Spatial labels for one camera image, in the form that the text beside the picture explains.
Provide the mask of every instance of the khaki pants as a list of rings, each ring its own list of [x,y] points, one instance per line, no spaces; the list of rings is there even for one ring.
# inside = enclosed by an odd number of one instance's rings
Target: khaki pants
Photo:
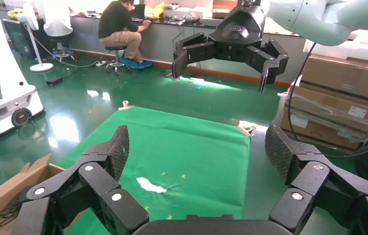
[[[101,38],[100,43],[104,47],[126,47],[125,57],[136,62],[142,62],[142,55],[139,51],[141,44],[141,34],[138,32],[116,32],[106,38]]]

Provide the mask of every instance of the fan stand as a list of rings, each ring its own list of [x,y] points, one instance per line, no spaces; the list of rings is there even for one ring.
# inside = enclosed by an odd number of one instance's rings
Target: fan stand
[[[25,26],[28,30],[28,34],[30,35],[30,39],[34,47],[34,51],[36,52],[37,61],[39,62],[38,64],[31,66],[30,70],[33,72],[44,72],[44,71],[52,69],[54,67],[53,64],[42,62],[40,54],[39,54],[39,50],[37,48],[36,40],[34,39],[33,31],[31,31],[30,25],[26,23]]]

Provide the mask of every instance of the laptop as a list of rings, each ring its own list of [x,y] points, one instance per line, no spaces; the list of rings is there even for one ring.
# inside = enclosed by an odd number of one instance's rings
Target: laptop
[[[145,4],[135,5],[135,9],[131,11],[133,21],[143,21],[145,19]]]

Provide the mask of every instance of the green fabric sheet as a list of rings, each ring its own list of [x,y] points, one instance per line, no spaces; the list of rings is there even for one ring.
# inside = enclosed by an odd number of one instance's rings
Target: green fabric sheet
[[[150,220],[198,216],[243,216],[250,139],[237,127],[144,108],[118,111],[65,156],[72,166],[92,144],[107,141],[127,125],[130,156],[120,183],[143,207]],[[144,190],[137,178],[167,190]],[[107,234],[89,210],[69,235]]]

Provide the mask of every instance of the green floor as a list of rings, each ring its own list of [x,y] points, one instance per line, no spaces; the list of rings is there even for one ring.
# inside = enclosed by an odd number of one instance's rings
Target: green floor
[[[123,100],[139,107],[229,125],[246,120],[267,126],[276,113],[277,93],[286,90],[268,86],[265,93],[260,94],[258,84],[218,77],[208,77],[207,80],[213,83],[172,81],[163,77],[162,68],[136,71],[119,78],[106,74],[105,68],[86,68],[55,87],[47,87],[47,79],[66,77],[75,69],[56,65],[52,71],[32,73],[29,70],[34,64],[31,59],[18,57],[17,61],[28,83],[39,90],[46,113],[0,137],[0,184],[17,174],[27,162],[32,163],[49,153],[52,153],[51,162],[58,162],[112,115]],[[92,61],[82,58],[79,64]],[[264,200],[266,194],[282,195],[286,187],[275,177],[275,170],[266,158],[264,133],[258,132],[252,137],[252,152],[244,217],[266,219],[276,203]],[[350,161],[334,163],[352,171]],[[262,177],[268,178],[261,183]],[[316,216],[325,213],[317,212]],[[318,229],[318,226],[308,226],[305,230]],[[338,226],[335,231],[345,230]]]

